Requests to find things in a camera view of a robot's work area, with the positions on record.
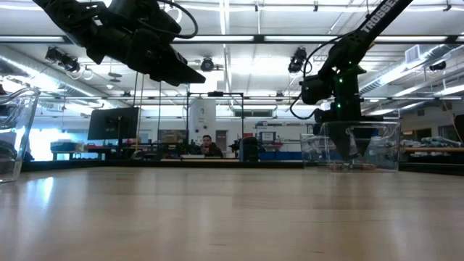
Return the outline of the black rounded chair back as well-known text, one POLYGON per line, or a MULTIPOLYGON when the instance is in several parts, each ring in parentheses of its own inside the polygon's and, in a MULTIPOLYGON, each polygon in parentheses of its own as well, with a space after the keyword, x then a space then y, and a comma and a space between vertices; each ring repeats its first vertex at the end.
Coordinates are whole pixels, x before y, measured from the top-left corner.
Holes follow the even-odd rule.
POLYGON ((259 149, 258 140, 253 137, 244 137, 239 144, 239 161, 240 162, 258 162, 259 149))

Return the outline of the black display monitor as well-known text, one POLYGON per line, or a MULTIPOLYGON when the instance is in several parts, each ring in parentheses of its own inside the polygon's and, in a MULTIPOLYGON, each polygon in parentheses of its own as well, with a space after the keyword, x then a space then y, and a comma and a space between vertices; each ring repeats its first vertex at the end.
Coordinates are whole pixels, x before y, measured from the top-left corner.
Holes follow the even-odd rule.
POLYGON ((138 107, 94 110, 91 113, 88 140, 135 138, 138 114, 138 107))

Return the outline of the black overhead crossbar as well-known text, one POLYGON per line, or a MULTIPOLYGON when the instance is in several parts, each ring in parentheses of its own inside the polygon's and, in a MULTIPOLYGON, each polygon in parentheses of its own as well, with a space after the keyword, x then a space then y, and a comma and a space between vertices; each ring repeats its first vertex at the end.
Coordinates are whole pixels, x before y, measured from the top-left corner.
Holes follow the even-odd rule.
MULTIPOLYGON (((202 35, 175 44, 322 44, 334 35, 202 35)), ((385 35, 377 44, 464 44, 464 35, 385 35)), ((72 44, 67 36, 0 36, 0 44, 72 44)))

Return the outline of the black aluminium table frame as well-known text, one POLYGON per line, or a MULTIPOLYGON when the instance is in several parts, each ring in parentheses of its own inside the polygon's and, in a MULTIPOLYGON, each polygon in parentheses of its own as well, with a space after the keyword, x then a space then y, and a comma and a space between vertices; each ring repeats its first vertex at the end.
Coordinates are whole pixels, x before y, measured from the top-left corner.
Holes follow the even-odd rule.
MULTIPOLYGON (((71 170, 90 167, 168 167, 168 168, 232 168, 232 169, 303 169, 302 162, 237 162, 233 160, 213 159, 199 161, 102 161, 102 160, 69 160, 69 161, 34 161, 22 164, 22 172, 71 170)), ((409 163, 401 162, 399 171, 414 173, 430 173, 440 175, 464 176, 464 165, 436 164, 436 163, 409 163)))

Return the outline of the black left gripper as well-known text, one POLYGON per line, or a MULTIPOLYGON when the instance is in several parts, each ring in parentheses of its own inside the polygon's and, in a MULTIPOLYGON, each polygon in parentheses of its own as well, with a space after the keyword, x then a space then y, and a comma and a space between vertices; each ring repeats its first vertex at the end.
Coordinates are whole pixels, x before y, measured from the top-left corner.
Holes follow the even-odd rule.
POLYGON ((206 81, 170 45, 181 27, 155 0, 114 0, 96 18, 101 24, 86 46, 95 63, 110 57, 172 86, 206 81))

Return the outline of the person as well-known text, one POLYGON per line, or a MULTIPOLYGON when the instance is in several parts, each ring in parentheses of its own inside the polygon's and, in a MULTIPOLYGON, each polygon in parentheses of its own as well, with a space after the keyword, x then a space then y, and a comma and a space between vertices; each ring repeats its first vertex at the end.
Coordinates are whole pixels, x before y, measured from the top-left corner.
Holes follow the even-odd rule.
POLYGON ((206 157, 220 157, 223 158, 221 149, 215 142, 212 141, 210 135, 204 135, 202 137, 202 145, 200 146, 201 153, 206 157))

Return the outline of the wooden workbench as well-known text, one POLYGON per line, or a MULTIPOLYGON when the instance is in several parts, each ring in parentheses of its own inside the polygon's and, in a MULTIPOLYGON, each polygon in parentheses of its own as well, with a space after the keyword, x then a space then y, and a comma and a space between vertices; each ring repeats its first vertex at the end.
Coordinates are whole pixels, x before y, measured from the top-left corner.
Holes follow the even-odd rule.
POLYGON ((464 147, 400 147, 401 152, 443 152, 443 153, 464 153, 464 147))

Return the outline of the clear plastic bin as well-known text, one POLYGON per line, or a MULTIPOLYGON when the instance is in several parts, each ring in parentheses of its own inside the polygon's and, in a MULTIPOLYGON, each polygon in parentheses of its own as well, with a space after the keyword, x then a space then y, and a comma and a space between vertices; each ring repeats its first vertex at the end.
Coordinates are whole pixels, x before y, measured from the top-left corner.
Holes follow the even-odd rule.
POLYGON ((300 145, 306 167, 318 167, 328 173, 387 173, 399 169, 401 125, 396 122, 332 122, 320 124, 313 134, 302 134, 300 145), (373 128, 373 136, 363 157, 343 159, 328 135, 329 126, 366 126, 373 128), (348 164, 374 164, 374 171, 348 171, 348 164))
POLYGON ((0 183, 19 178, 40 93, 23 88, 0 96, 0 183))

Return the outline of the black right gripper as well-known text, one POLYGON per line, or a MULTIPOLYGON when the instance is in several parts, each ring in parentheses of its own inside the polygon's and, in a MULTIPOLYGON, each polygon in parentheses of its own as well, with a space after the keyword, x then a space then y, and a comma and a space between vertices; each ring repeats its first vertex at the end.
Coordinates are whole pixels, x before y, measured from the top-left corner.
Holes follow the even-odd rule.
MULTIPOLYGON (((382 116, 361 115, 359 112, 354 114, 339 115, 336 110, 314 111, 315 122, 318 124, 332 122, 382 122, 382 116)), ((343 159, 355 159, 363 157, 370 144, 373 136, 373 128, 366 126, 351 126, 348 128, 348 134, 345 126, 329 126, 328 135, 336 146, 336 149, 343 159)))

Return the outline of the blue storage bin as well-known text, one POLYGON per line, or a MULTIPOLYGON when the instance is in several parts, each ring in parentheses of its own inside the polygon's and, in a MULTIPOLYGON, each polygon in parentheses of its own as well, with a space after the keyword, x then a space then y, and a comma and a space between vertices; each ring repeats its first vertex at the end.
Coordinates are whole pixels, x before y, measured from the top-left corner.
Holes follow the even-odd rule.
POLYGON ((78 149, 79 143, 72 141, 53 141, 50 144, 52 152, 75 152, 78 149))

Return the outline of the white cylindrical column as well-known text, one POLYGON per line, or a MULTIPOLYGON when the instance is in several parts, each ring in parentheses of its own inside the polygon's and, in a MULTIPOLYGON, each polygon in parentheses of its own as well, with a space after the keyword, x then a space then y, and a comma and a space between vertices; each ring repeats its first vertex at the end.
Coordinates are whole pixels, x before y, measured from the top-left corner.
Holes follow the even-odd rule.
POLYGON ((192 102, 189 107, 189 141, 202 145, 203 136, 210 136, 215 141, 216 129, 216 101, 196 99, 192 102))

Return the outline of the thin black gantry frame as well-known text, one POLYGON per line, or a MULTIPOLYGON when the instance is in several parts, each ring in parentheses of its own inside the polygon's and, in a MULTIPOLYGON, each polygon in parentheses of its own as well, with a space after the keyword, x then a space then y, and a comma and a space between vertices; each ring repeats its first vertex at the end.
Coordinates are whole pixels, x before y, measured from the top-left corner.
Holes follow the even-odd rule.
POLYGON ((207 93, 190 92, 186 93, 186 139, 188 143, 194 143, 189 141, 189 107, 191 103, 196 99, 213 99, 216 101, 216 127, 217 127, 217 102, 229 101, 232 103, 239 103, 241 109, 241 134, 244 134, 244 94, 240 92, 223 92, 223 91, 211 91, 207 93))

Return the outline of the blue crate row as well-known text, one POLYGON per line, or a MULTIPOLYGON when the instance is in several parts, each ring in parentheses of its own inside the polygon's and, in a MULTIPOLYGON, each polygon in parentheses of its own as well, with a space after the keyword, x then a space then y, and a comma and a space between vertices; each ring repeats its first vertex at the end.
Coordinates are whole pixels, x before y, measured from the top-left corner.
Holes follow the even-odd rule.
POLYGON ((262 161, 289 161, 302 160, 301 152, 260 152, 260 160, 262 161))

